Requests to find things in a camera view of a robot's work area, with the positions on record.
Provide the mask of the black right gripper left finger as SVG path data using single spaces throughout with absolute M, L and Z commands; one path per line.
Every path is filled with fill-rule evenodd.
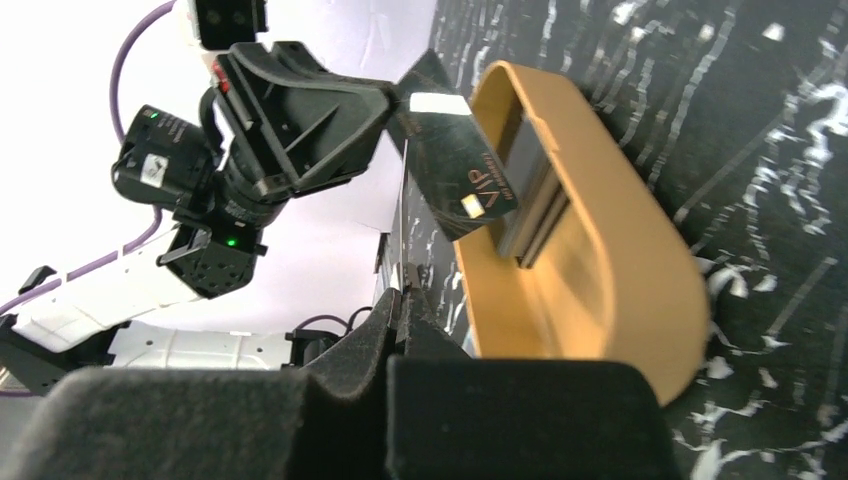
M 5 479 L 381 479 L 387 290 L 349 337 L 278 371 L 84 369 L 63 379 Z

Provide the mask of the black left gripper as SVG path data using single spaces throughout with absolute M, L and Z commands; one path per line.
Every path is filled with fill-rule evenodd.
M 111 168 L 120 196 L 171 213 L 176 235 L 156 264 L 205 299 L 251 282 L 283 199 L 362 174 L 398 106 L 391 83 L 335 74 L 296 41 L 235 44 L 215 78 L 228 149 L 207 90 L 199 124 L 143 106 Z

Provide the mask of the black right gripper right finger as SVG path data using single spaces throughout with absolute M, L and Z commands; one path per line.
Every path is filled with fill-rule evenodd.
M 678 479 L 654 392 L 611 361 L 473 359 L 425 299 L 387 292 L 392 479 Z

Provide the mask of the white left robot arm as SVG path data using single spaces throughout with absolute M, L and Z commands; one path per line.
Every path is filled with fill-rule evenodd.
M 266 227 L 292 199 L 364 173 L 399 103 L 392 83 L 326 70 L 300 43 L 238 43 L 215 55 L 191 123 L 145 105 L 111 180 L 170 213 L 90 266 L 36 270 L 2 308 L 1 363 L 34 395 L 85 367 L 278 370 L 284 334 L 186 331 L 143 316 L 245 287 Z

